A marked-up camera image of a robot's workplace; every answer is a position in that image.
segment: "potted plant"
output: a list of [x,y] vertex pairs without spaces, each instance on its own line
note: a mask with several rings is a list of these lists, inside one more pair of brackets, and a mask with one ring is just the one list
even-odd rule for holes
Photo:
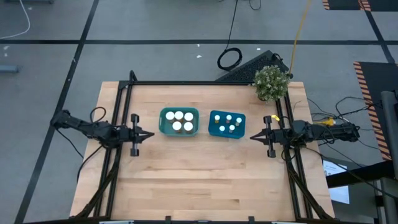
[[290,75],[287,72],[281,72],[278,66],[271,65],[256,72],[253,85],[258,98],[269,101],[285,96],[289,82]]

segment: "small bottle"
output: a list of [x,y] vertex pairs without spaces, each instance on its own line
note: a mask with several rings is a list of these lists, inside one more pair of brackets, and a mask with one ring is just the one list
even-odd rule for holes
[[242,123],[242,118],[236,118],[235,126],[238,127]]
[[214,123],[218,124],[219,121],[220,121],[220,116],[219,115],[214,116]]
[[224,126],[220,126],[220,132],[223,133],[225,131],[225,127]]
[[193,125],[192,125],[192,123],[191,123],[191,122],[186,122],[186,123],[184,124],[184,130],[185,130],[185,132],[186,132],[187,134],[191,134],[191,133],[192,133],[192,130],[193,130]]
[[184,117],[184,114],[181,111],[177,111],[177,112],[175,112],[174,117],[177,121],[182,122],[182,118]]
[[232,116],[231,115],[227,115],[225,123],[229,124],[231,122],[231,119],[232,119]]
[[166,119],[167,121],[169,121],[170,123],[174,122],[174,113],[169,111],[166,113]]
[[235,126],[230,125],[230,126],[229,126],[229,133],[234,132],[234,130],[235,130]]
[[173,129],[176,133],[181,133],[181,122],[176,121],[173,123]]
[[184,115],[184,119],[185,119],[185,121],[192,122],[193,114],[192,113],[186,113]]

